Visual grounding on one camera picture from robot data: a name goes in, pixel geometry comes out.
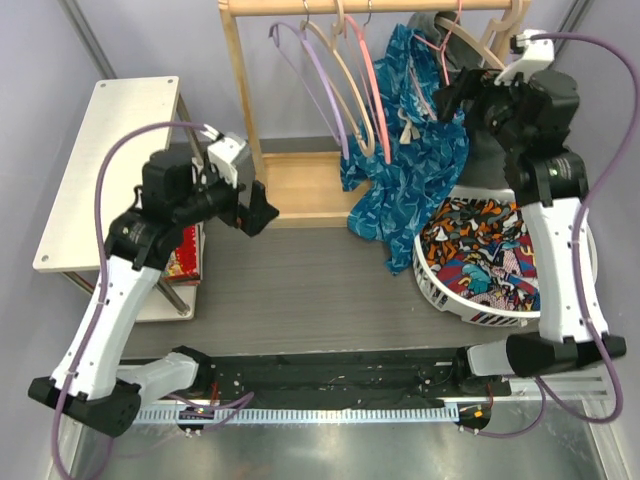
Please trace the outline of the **pink wire hanger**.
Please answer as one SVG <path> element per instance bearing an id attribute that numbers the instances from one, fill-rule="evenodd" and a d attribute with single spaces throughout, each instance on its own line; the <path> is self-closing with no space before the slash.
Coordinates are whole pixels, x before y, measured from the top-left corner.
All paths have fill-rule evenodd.
<path id="1" fill-rule="evenodd" d="M 453 34 L 453 29 L 459 25 L 461 14 L 462 2 L 458 1 L 456 12 L 415 12 L 408 22 L 408 26 L 410 28 L 418 29 L 420 31 L 420 34 L 416 39 L 432 50 L 432 56 L 437 65 L 441 68 L 441 84 L 444 86 L 450 85 L 449 68 L 447 65 L 447 47 Z M 450 20 L 453 22 L 453 26 L 448 29 L 445 27 L 437 27 L 437 19 Z M 413 64 L 410 64 L 409 74 L 412 86 L 417 94 L 421 111 L 432 121 L 435 121 L 436 113 L 424 96 Z"/>

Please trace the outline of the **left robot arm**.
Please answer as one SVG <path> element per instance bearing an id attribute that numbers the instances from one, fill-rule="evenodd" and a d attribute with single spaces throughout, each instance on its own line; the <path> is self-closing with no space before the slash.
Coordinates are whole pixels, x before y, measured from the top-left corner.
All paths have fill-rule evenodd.
<path id="1" fill-rule="evenodd" d="M 189 155 L 157 151 L 144 164 L 135 194 L 102 237 L 106 262 L 67 354 L 50 376 L 33 379 L 28 389 L 31 399 L 111 438 L 125 433 L 139 410 L 158 399 L 177 391 L 200 399 L 212 389 L 212 358 L 185 346 L 118 370 L 135 320 L 184 230 L 219 218 L 253 237 L 279 215 L 255 178 L 247 145 L 209 146 L 202 169 Z"/>

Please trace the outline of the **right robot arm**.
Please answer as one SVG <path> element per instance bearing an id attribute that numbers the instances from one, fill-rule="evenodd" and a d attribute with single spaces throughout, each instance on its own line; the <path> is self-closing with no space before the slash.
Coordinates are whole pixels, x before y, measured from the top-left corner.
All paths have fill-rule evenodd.
<path id="1" fill-rule="evenodd" d="M 582 370 L 626 355 L 610 333 L 595 291 L 580 210 L 589 192 L 582 158 L 564 144 L 579 107 L 575 80 L 553 70 L 509 83 L 494 69 L 465 69 L 434 100 L 449 123 L 464 103 L 464 125 L 486 131 L 505 152 L 504 175 L 528 229 L 540 292 L 538 329 L 459 349 L 451 371 L 457 391 L 472 395 L 488 376 L 535 377 Z"/>

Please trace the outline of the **blue patterned shorts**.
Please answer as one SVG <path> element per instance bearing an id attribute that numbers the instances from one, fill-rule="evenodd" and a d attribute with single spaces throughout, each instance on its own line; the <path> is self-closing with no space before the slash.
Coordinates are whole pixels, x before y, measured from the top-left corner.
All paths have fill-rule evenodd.
<path id="1" fill-rule="evenodd" d="M 364 240 L 386 245 L 385 265 L 393 275 L 411 265 L 415 237 L 457 183 L 470 148 L 462 111 L 450 123 L 435 117 L 441 68 L 424 39 L 419 29 L 398 24 L 373 64 L 390 150 L 377 146 L 365 156 L 351 141 L 348 158 L 340 161 L 344 190 L 371 183 L 347 226 Z"/>

